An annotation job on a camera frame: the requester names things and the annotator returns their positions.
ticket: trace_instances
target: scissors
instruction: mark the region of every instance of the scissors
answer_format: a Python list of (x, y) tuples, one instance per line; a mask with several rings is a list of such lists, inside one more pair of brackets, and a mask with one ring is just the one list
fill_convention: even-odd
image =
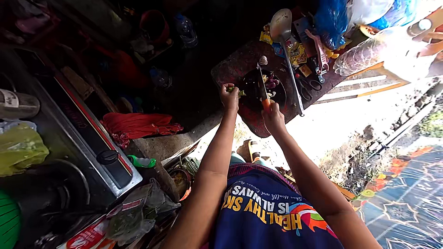
[(300, 85), (300, 94), (302, 97), (310, 101), (312, 99), (312, 95), (309, 93), (309, 90), (307, 87), (313, 89), (314, 91), (321, 91), (322, 90), (322, 84), (316, 80), (311, 80), (307, 78), (302, 78), (300, 74), (295, 74), (296, 81), (298, 81)]

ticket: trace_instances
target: green plastic basket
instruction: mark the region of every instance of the green plastic basket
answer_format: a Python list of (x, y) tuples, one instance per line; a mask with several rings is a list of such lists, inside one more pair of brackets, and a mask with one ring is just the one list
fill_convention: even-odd
[(20, 235), (20, 209), (0, 190), (0, 248), (12, 249)]

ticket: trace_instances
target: kitchen knife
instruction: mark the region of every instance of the kitchen knife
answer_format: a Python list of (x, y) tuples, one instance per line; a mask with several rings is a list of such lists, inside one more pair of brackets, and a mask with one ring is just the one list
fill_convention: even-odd
[(263, 74), (261, 73), (261, 67), (259, 63), (257, 63), (257, 69), (260, 73), (258, 77), (258, 88), (260, 90), (261, 104), (263, 105), (263, 109), (267, 113), (271, 113), (271, 102), (269, 101), (269, 97), (266, 94), (266, 86), (264, 85)]

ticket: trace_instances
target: grass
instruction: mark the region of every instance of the grass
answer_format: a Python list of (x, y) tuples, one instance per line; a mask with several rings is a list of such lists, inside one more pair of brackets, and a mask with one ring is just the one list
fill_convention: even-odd
[(436, 111), (419, 124), (420, 134), (430, 137), (443, 137), (443, 111)]

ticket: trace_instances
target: stove knob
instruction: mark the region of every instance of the stove knob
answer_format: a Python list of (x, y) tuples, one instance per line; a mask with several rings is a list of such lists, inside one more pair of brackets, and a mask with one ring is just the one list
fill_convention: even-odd
[(100, 152), (100, 154), (96, 157), (97, 162), (103, 165), (111, 164), (117, 161), (118, 159), (118, 152), (114, 150), (106, 150), (103, 152)]

